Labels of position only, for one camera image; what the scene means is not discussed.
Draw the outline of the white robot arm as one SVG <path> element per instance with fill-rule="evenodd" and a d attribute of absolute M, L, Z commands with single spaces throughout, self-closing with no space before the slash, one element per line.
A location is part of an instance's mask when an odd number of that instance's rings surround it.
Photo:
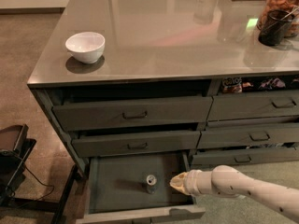
<path fill-rule="evenodd" d="M 190 170 L 174 176 L 170 186 L 188 196 L 213 195 L 222 198 L 246 196 L 299 222 L 299 190 L 251 178 L 227 165 L 212 171 Z"/>

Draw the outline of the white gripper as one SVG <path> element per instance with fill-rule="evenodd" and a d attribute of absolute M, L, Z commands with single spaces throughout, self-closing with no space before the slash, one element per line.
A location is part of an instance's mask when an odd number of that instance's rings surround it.
<path fill-rule="evenodd" d="M 187 191 L 187 193 L 192 196 L 215 193 L 212 185 L 211 171 L 191 170 L 189 172 L 180 173 L 171 178 L 170 186 L 183 194 L 186 194 Z"/>

